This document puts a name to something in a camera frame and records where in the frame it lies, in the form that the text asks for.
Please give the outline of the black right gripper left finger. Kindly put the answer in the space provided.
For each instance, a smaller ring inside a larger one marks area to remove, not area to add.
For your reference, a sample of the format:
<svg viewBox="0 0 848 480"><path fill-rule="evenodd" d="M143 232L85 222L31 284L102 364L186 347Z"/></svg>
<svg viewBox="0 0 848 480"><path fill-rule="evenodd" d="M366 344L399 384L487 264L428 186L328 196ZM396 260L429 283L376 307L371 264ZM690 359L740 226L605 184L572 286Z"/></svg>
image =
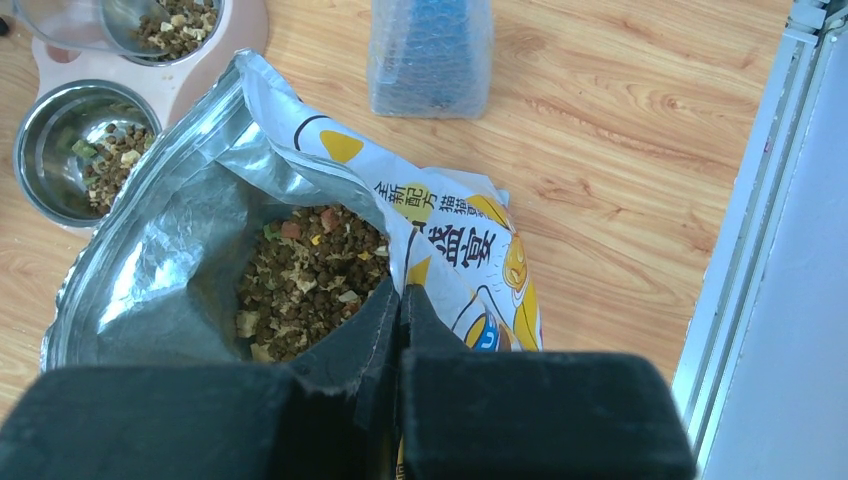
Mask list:
<svg viewBox="0 0 848 480"><path fill-rule="evenodd" d="M1 429L5 479L391 479L400 298L284 364L62 368Z"/></svg>

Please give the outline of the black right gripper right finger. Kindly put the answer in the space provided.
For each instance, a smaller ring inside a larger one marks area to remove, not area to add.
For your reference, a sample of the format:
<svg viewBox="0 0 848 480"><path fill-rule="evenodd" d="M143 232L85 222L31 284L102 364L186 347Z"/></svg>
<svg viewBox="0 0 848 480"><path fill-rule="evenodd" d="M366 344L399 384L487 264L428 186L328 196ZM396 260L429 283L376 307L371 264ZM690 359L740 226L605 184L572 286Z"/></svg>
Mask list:
<svg viewBox="0 0 848 480"><path fill-rule="evenodd" d="M476 352L421 286L401 320L402 464L409 479L692 479L670 390L647 359Z"/></svg>

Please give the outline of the cat food bag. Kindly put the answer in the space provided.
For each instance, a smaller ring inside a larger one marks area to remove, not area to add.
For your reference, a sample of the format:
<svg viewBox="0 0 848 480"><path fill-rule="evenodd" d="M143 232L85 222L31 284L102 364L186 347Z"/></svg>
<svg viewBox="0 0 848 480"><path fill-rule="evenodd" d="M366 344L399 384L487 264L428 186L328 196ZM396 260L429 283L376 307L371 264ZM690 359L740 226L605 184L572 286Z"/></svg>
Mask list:
<svg viewBox="0 0 848 480"><path fill-rule="evenodd" d="M395 289L421 285L469 347L538 350L536 289L508 201L486 176L417 167L321 114L242 50L94 229L57 294L40 367L245 358L235 287L262 224L328 204L388 237Z"/></svg>

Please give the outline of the clear plastic food scoop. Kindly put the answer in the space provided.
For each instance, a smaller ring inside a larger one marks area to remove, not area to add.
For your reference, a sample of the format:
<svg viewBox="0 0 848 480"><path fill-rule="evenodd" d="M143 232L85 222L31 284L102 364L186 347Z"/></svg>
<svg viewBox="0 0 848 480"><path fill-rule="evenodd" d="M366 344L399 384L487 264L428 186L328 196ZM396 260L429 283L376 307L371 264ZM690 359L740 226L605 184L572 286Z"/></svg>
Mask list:
<svg viewBox="0 0 848 480"><path fill-rule="evenodd" d="M22 22L45 43L67 50L97 50L122 56L154 57L160 48L144 47L132 34L142 19L168 21L156 1L78 0L1 3L1 13Z"/></svg>

